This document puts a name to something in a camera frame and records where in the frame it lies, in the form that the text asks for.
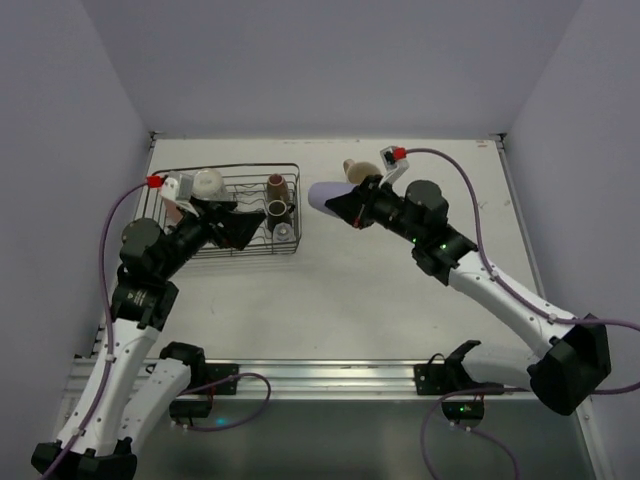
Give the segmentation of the cream floral mug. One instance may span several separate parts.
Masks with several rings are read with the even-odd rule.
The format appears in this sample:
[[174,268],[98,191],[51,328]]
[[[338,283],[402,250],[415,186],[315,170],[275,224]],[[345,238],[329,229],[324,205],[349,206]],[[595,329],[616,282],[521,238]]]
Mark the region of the cream floral mug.
[[381,170],[370,162],[356,162],[353,159],[346,159],[343,162],[343,170],[346,181],[350,184],[359,185],[368,176],[379,176]]

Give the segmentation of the lilac plastic cup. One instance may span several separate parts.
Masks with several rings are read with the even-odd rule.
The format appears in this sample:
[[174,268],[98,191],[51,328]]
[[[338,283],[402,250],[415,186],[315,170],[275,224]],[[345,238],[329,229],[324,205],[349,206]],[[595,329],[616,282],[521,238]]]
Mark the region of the lilac plastic cup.
[[337,218],[337,215],[328,209],[325,203],[330,199],[350,193],[354,188],[355,186],[350,183],[316,182],[309,187],[307,200],[309,205],[315,210]]

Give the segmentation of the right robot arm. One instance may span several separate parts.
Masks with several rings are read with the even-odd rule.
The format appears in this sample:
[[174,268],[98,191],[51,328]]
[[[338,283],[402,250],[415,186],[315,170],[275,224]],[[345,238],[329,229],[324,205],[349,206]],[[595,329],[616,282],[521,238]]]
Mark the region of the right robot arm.
[[379,224],[411,242],[426,275],[477,302],[530,348],[536,360],[526,366],[524,384],[552,411],[573,413],[610,374],[606,327],[574,320],[520,284],[507,288],[479,246],[449,225],[449,204],[436,183],[413,181],[404,195],[380,176],[360,185],[317,183],[308,200],[353,228]]

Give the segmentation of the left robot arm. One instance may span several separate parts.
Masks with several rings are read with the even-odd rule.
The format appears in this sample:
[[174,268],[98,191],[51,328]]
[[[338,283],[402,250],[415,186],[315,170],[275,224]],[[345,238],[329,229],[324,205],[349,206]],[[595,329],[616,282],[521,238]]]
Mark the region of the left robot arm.
[[206,376],[203,349],[173,342],[145,383],[134,386],[179,293],[172,277],[208,243],[244,249],[265,218],[261,210],[241,212],[231,201],[193,200],[170,231],[151,218],[124,228],[93,370],[56,439],[38,444],[32,455],[42,478],[134,477],[141,450],[170,404]]

